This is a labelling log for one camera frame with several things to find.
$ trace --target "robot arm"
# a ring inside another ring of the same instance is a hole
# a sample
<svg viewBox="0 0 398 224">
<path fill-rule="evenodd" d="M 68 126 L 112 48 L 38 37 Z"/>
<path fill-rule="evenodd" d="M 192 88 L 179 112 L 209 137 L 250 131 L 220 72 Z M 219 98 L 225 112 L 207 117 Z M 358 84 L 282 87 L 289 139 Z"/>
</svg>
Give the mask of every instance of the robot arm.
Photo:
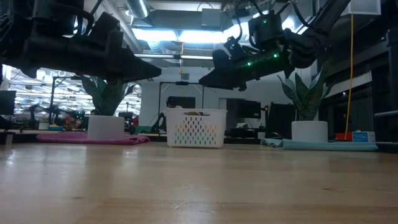
<svg viewBox="0 0 398 224">
<path fill-rule="evenodd" d="M 223 50 L 213 52 L 215 69 L 199 83 L 207 87 L 246 89 L 246 82 L 284 71 L 286 77 L 295 68 L 307 68 L 317 59 L 319 51 L 326 46 L 328 35 L 350 0 L 328 0 L 315 18 L 307 24 L 297 7 L 294 9 L 308 29 L 301 35 L 290 29 L 282 30 L 280 12 L 262 15 L 249 21 L 249 40 L 253 47 L 238 44 L 241 35 L 230 37 Z"/>
<path fill-rule="evenodd" d="M 0 63 L 31 78 L 41 67 L 125 83 L 158 77 L 161 69 L 123 47 L 117 19 L 104 12 L 94 25 L 100 2 L 89 13 L 82 0 L 0 1 Z"/>
</svg>

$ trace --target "wooden table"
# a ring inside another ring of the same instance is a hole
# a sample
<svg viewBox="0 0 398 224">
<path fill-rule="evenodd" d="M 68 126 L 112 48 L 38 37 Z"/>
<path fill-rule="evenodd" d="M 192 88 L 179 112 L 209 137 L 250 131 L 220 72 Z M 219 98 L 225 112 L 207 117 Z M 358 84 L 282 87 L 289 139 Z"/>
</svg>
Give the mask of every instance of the wooden table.
<svg viewBox="0 0 398 224">
<path fill-rule="evenodd" d="M 1 223 L 398 223 L 398 155 L 0 146 Z"/>
</svg>

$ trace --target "laundry basket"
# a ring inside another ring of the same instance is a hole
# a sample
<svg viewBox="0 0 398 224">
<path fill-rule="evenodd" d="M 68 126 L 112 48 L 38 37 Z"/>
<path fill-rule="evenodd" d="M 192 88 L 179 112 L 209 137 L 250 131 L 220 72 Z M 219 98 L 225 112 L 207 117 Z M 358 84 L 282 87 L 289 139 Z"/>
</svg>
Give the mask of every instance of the laundry basket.
<svg viewBox="0 0 398 224">
<path fill-rule="evenodd" d="M 223 147 L 226 112 L 168 109 L 167 144 L 172 147 Z"/>
</svg>

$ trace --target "pink towel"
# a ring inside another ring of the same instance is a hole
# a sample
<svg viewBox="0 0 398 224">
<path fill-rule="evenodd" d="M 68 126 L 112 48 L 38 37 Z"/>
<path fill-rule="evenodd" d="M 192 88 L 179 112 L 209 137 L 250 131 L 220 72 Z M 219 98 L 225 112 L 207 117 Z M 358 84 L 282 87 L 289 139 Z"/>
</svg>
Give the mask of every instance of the pink towel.
<svg viewBox="0 0 398 224">
<path fill-rule="evenodd" d="M 132 136 L 125 134 L 122 140 L 88 140 L 87 133 L 68 132 L 55 134 L 40 134 L 36 136 L 39 142 L 80 143 L 80 144 L 119 144 L 135 145 L 149 142 L 146 136 Z"/>
</svg>

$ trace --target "light blue cloth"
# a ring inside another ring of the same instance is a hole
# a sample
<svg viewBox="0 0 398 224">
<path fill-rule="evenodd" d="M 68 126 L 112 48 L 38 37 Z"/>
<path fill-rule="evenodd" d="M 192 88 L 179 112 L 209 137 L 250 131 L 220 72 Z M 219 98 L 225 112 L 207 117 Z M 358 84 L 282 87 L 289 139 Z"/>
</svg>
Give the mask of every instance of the light blue cloth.
<svg viewBox="0 0 398 224">
<path fill-rule="evenodd" d="M 289 139 L 261 139 L 261 144 L 280 149 L 324 150 L 324 151 L 376 151 L 374 142 L 300 142 Z"/>
</svg>

